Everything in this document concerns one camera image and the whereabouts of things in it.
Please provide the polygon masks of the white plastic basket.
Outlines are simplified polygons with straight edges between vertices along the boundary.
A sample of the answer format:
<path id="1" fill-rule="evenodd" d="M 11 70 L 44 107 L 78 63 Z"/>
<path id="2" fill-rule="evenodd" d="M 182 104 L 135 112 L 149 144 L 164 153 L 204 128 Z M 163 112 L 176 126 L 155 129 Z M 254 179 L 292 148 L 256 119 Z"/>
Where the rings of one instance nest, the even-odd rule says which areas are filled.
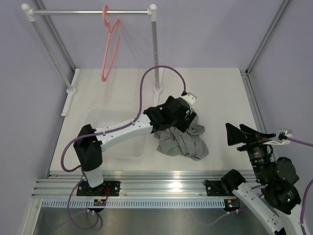
<path id="1" fill-rule="evenodd" d="M 136 114 L 136 111 L 131 110 L 94 108 L 89 110 L 85 124 L 90 124 L 94 129 L 100 127 L 110 127 L 124 121 L 128 121 L 129 119 L 134 118 Z M 104 158 L 141 161 L 143 159 L 145 143 L 145 135 L 136 136 L 110 147 L 102 153 L 102 156 Z"/>

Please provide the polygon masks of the left aluminium frame post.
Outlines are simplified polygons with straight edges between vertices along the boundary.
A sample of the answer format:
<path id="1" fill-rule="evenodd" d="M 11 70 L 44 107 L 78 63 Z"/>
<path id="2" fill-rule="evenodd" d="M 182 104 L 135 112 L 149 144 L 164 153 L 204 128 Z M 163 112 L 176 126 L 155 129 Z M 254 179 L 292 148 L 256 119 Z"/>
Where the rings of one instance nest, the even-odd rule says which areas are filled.
<path id="1" fill-rule="evenodd" d="M 75 72 L 76 65 L 73 62 L 67 48 L 65 47 L 65 44 L 64 44 L 62 38 L 60 37 L 60 34 L 59 34 L 52 18 L 49 15 L 40 15 L 40 17 L 44 21 L 51 37 L 53 38 L 57 48 L 59 49 L 59 51 L 60 51 L 62 57 L 64 58 L 64 60 L 66 61 L 67 65 L 69 65 L 72 72 Z"/>

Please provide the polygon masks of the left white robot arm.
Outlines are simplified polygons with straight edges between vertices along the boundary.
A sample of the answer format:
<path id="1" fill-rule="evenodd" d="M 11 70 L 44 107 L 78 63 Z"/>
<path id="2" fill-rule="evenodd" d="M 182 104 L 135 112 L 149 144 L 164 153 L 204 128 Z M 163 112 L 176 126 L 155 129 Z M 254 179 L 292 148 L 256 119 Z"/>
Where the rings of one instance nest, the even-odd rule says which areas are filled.
<path id="1" fill-rule="evenodd" d="M 185 132 L 196 113 L 191 110 L 196 97 L 187 93 L 179 98 L 169 96 L 165 103 L 150 107 L 129 121 L 106 128 L 82 127 L 73 143 L 82 172 L 93 195 L 100 195 L 105 189 L 102 176 L 102 153 L 109 148 L 141 135 L 165 131 L 175 127 Z"/>

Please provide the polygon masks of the white clothes rack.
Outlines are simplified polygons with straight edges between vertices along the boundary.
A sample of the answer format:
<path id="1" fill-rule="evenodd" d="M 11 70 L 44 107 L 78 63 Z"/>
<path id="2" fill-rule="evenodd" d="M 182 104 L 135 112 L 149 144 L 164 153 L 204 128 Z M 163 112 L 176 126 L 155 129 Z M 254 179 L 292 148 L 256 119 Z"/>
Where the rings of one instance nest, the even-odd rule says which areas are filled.
<path id="1" fill-rule="evenodd" d="M 38 15 L 49 15 L 49 16 L 67 16 L 67 15 L 101 15 L 102 10 L 100 11 L 74 11 L 74 10 L 46 10 L 43 2 L 41 0 L 35 0 L 34 4 L 39 7 L 38 10 L 32 9 L 28 4 L 23 3 L 21 9 L 26 14 L 28 20 L 32 23 L 37 35 L 42 41 L 44 47 L 46 48 L 50 59 L 52 60 L 55 68 L 57 69 L 59 75 L 62 77 L 63 81 L 67 87 L 67 98 L 61 112 L 61 116 L 66 117 L 69 115 L 70 108 L 74 99 L 74 96 L 77 92 L 76 85 L 78 81 L 78 74 L 80 70 L 76 68 L 72 81 L 70 82 L 61 67 L 57 57 L 47 39 L 44 36 L 44 33 L 40 29 L 35 16 Z M 151 4 L 147 10 L 108 10 L 107 15 L 147 15 L 151 17 L 152 25 L 152 41 L 153 41 L 153 56 L 154 56 L 154 65 L 158 65 L 158 48 L 157 48 L 157 6 Z"/>

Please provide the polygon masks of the aluminium mounting rail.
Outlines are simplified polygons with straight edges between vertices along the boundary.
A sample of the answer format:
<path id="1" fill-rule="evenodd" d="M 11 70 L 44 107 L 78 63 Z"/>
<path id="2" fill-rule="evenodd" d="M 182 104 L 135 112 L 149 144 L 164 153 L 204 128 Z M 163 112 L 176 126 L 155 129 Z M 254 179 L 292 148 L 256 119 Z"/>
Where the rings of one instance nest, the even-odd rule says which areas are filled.
<path id="1" fill-rule="evenodd" d="M 204 180 L 219 180 L 227 170 L 200 171 L 108 171 L 105 180 L 120 181 L 120 198 L 197 198 L 204 197 Z M 81 178 L 81 172 L 52 171 L 38 179 L 31 193 L 33 198 L 68 196 Z"/>

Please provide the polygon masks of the right aluminium frame post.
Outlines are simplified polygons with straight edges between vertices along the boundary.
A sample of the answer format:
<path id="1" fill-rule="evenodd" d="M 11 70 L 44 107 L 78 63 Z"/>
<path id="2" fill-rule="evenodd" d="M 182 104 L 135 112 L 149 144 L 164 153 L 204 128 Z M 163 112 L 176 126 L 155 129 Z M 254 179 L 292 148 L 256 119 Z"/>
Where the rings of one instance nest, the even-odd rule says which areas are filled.
<path id="1" fill-rule="evenodd" d="M 292 3 L 292 0 L 283 0 L 281 4 L 279 5 L 278 10 L 276 11 L 273 19 L 271 20 L 269 27 L 267 28 L 260 44 L 258 45 L 256 52 L 254 53 L 248 67 L 246 68 L 246 74 L 247 76 L 250 76 L 251 72 L 261 59 L 262 54 L 264 53 L 267 45 L 269 44 L 272 36 L 274 35 L 276 29 L 278 28 L 278 25 L 280 21 L 282 20 L 284 14 L 286 13 L 288 7 Z"/>

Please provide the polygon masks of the grey t shirt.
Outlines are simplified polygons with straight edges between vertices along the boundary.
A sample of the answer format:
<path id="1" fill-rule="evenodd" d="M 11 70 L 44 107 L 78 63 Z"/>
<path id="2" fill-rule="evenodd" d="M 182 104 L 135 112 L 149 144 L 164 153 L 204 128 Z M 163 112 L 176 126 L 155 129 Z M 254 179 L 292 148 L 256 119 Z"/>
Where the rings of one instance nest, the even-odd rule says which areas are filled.
<path id="1" fill-rule="evenodd" d="M 184 156 L 199 161 L 209 155 L 206 143 L 201 139 L 205 127 L 196 116 L 185 132 L 176 127 L 154 133 L 158 140 L 157 151 L 167 156 Z"/>

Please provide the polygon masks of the pink plastic hanger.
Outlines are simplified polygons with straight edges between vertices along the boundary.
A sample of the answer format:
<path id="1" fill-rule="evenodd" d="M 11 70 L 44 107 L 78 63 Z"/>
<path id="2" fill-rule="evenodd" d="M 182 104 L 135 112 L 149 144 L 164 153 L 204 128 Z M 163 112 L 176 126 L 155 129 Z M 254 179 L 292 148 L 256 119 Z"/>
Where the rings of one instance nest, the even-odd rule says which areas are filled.
<path id="1" fill-rule="evenodd" d="M 119 48 L 120 36 L 121 36 L 121 21 L 117 19 L 113 24 L 107 19 L 109 7 L 105 5 L 102 9 L 102 18 L 104 26 L 108 30 L 108 38 L 106 42 L 104 58 L 102 63 L 101 70 L 101 80 L 102 82 L 106 82 L 110 72 L 113 68 L 115 57 Z"/>

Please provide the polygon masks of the aluminium frame post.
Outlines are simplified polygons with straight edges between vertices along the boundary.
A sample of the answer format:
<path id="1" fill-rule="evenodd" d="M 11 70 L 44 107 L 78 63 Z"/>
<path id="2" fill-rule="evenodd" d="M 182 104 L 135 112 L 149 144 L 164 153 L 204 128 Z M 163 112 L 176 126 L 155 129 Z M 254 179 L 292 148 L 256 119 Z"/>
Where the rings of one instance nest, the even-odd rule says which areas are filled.
<path id="1" fill-rule="evenodd" d="M 44 21 L 51 37 L 53 38 L 57 48 L 59 49 L 59 51 L 60 51 L 62 57 L 64 58 L 64 60 L 66 61 L 67 65 L 69 65 L 72 72 L 75 72 L 76 65 L 73 62 L 67 48 L 65 47 L 65 44 L 64 44 L 62 38 L 60 37 L 60 34 L 59 34 L 52 18 L 49 15 L 40 15 L 40 17 Z"/>
<path id="2" fill-rule="evenodd" d="M 258 45 L 256 52 L 254 53 L 248 67 L 246 68 L 246 74 L 247 76 L 250 76 L 251 72 L 261 59 L 262 54 L 264 53 L 267 45 L 269 44 L 272 36 L 274 35 L 276 29 L 278 28 L 278 25 L 280 21 L 282 20 L 284 14 L 286 13 L 288 7 L 292 3 L 292 0 L 283 0 L 281 4 L 279 5 L 278 10 L 276 11 L 273 19 L 271 20 L 269 27 L 267 28 L 260 44 Z"/>

